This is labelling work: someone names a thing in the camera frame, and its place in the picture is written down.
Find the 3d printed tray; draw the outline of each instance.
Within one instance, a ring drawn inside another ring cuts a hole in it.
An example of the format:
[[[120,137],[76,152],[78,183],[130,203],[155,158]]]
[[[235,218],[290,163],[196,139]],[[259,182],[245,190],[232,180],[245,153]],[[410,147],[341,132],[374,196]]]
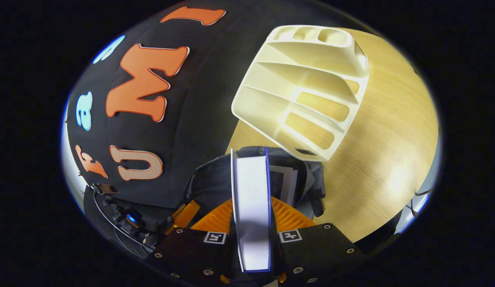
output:
[[[328,161],[357,114],[369,71],[346,31],[277,27],[254,57],[231,111],[292,156]]]

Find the light wood surface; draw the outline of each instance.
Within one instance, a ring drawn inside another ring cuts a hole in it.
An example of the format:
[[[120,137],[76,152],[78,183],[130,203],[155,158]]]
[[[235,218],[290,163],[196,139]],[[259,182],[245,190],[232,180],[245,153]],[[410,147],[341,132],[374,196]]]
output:
[[[313,221],[330,222],[355,242],[393,218],[418,191],[434,158],[438,121],[424,82],[399,51],[377,36],[344,30],[370,61],[370,79],[350,129],[323,163],[325,211]],[[226,153],[252,145],[277,147],[240,120]]]

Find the screw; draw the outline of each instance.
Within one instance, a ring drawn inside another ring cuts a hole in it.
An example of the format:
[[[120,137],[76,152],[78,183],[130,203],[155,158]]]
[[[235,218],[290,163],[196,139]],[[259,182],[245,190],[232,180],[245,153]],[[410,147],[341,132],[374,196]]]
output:
[[[304,268],[302,268],[302,267],[295,267],[292,272],[293,272],[293,274],[299,274],[302,271],[304,271]]]

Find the dark background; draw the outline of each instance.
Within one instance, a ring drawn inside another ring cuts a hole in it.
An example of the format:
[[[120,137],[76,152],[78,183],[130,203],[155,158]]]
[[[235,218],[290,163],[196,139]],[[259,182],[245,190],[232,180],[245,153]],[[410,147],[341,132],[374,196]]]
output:
[[[58,149],[67,94],[85,65],[173,3],[0,6],[0,99],[10,102],[0,130],[13,132],[0,138],[10,164],[1,167],[9,180],[0,185],[0,285],[169,285],[87,223],[61,177]],[[417,63],[444,120],[447,157],[422,215],[335,285],[495,286],[495,155],[485,154],[495,143],[495,1],[331,4]]]

